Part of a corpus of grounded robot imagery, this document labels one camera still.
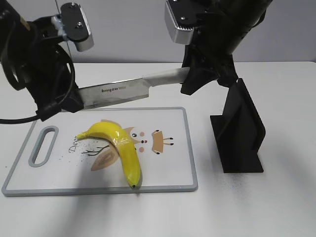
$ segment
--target deer ear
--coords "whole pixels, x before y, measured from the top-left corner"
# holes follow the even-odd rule
[[[118,160],[119,154],[115,147],[110,144],[110,148],[107,149],[105,152],[102,152],[98,158],[95,160],[91,167],[91,171],[97,171],[100,169],[104,169],[112,164],[115,163],[115,161]]]
[[[111,121],[111,120],[106,120],[106,119],[102,119],[101,122],[110,122],[110,123],[114,123],[115,125],[122,127],[121,125],[119,125],[117,122]]]
[[[131,130],[133,130],[134,127],[128,127],[128,128],[124,128],[125,132],[127,132],[127,134],[129,135]]]

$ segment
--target white wall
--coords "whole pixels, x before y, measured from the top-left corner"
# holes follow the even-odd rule
[[[11,0],[26,19],[57,12],[55,0]],[[57,0],[59,7],[69,0]],[[71,53],[77,62],[180,62],[164,24],[164,0],[75,0],[92,28],[95,46]],[[234,53],[235,61],[314,61],[316,1],[274,0],[266,20]]]

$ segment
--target kitchen knife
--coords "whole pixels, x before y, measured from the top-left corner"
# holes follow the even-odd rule
[[[139,79],[123,80],[79,89],[84,109],[93,109],[147,98],[149,87],[183,83],[188,67],[143,76]]]

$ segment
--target banana tip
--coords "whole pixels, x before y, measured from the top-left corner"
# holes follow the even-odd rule
[[[83,132],[83,133],[77,135],[77,139],[78,140],[84,139],[86,137],[87,137],[87,133],[86,132]]]

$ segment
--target cartoon deer print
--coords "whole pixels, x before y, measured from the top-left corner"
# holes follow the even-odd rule
[[[152,151],[159,155],[160,153],[163,153],[163,146],[168,145],[168,146],[173,146],[173,143],[165,143],[165,140],[173,140],[173,137],[169,138],[163,138],[162,131],[156,130],[155,132],[152,133],[153,136],[153,147]]]
[[[105,120],[105,119],[103,119],[101,121],[111,122],[111,123],[114,123],[117,126],[121,127],[120,124],[118,124],[117,122],[114,122],[114,121]],[[136,145],[136,144],[146,145],[147,144],[148,141],[142,139],[145,136],[145,133],[143,131],[137,132],[135,127],[124,128],[124,130],[127,132],[127,134],[129,134],[134,145]],[[152,133],[152,137],[153,137],[152,151],[155,154],[159,155],[160,153],[163,153],[163,146],[164,145],[170,145],[170,146],[173,145],[173,143],[165,143],[164,142],[165,140],[173,140],[173,138],[169,137],[169,138],[164,139],[163,135],[162,135],[162,131],[159,131],[159,130],[154,131]],[[117,150],[115,149],[115,147],[111,143],[109,143],[108,145],[106,145],[104,147],[97,147],[97,149],[98,149],[97,151],[86,150],[85,152],[82,152],[82,154],[87,154],[88,156],[98,156],[97,159],[95,160],[94,164],[91,167],[91,171],[104,169],[104,168],[114,164],[119,158],[119,154],[118,154]],[[144,152],[144,150],[145,150],[145,148],[143,146],[141,146],[138,149],[139,152]]]

